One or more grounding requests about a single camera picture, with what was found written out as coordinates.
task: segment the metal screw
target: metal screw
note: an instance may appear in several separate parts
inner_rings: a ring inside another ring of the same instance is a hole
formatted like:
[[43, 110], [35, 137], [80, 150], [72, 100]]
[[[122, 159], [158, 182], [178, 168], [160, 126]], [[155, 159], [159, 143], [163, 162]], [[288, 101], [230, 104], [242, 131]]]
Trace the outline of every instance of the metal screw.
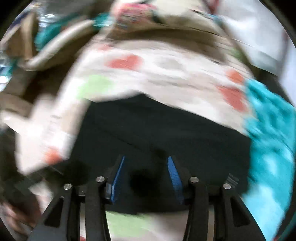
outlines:
[[97, 183], [101, 183], [101, 182], [103, 182], [103, 181], [105, 181], [105, 178], [104, 178], [104, 177], [97, 177], [97, 178], [96, 178], [96, 182], [97, 182]]
[[228, 184], [228, 183], [224, 183], [224, 184], [223, 184], [223, 187], [224, 187], [225, 189], [230, 189], [230, 188], [231, 188], [231, 185]]
[[64, 185], [65, 190], [69, 190], [71, 188], [72, 188], [72, 184], [70, 184], [70, 183], [67, 183], [67, 184]]
[[191, 177], [190, 182], [192, 183], [198, 183], [200, 180], [197, 177]]

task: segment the black fabric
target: black fabric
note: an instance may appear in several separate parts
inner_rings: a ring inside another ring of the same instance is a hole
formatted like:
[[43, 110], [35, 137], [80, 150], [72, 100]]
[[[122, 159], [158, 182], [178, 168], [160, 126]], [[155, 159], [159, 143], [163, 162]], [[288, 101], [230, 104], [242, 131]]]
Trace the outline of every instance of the black fabric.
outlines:
[[121, 193], [109, 210], [185, 209], [175, 199], [168, 155], [175, 155], [192, 176], [207, 184], [223, 185], [230, 175], [239, 180], [239, 194], [247, 190], [248, 137], [143, 94], [90, 105], [65, 175], [74, 185], [86, 183], [105, 175], [119, 154], [126, 156]]

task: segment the blue towel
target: blue towel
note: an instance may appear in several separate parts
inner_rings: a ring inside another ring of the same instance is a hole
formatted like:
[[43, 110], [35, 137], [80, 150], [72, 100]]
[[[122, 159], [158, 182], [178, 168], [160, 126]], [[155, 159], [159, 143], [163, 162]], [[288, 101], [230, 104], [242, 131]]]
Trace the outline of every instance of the blue towel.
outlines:
[[249, 190], [243, 195], [267, 241], [287, 211], [293, 187], [295, 108], [255, 80], [246, 80], [247, 98], [256, 118], [246, 121], [252, 139]]

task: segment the silver bolt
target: silver bolt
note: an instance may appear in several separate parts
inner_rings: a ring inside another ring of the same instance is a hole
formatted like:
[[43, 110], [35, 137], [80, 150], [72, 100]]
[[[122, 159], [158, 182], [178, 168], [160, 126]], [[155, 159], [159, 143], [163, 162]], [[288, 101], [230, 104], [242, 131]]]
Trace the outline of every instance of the silver bolt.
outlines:
[[69, 190], [71, 188], [72, 188], [72, 184], [70, 184], [70, 183], [67, 183], [67, 184], [64, 185], [65, 190]]
[[198, 183], [200, 180], [197, 177], [191, 177], [190, 182], [192, 183]]
[[104, 177], [97, 177], [97, 178], [96, 178], [96, 182], [97, 182], [97, 183], [101, 183], [101, 182], [103, 182], [103, 181], [105, 181], [105, 178], [104, 178]]
[[231, 188], [230, 184], [228, 184], [228, 183], [224, 183], [224, 184], [223, 184], [223, 187], [224, 187], [225, 189], [230, 189], [230, 188]]

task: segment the black cloth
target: black cloth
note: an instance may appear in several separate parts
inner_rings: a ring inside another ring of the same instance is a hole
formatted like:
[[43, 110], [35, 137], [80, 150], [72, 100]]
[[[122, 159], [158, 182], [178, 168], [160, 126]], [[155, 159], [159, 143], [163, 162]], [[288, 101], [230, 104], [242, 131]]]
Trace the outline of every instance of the black cloth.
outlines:
[[108, 207], [124, 213], [177, 211], [166, 158], [174, 155], [192, 176], [212, 185], [229, 177], [247, 190], [250, 138], [193, 113], [141, 94], [91, 103], [65, 175], [74, 185], [103, 176], [126, 156], [121, 192]]

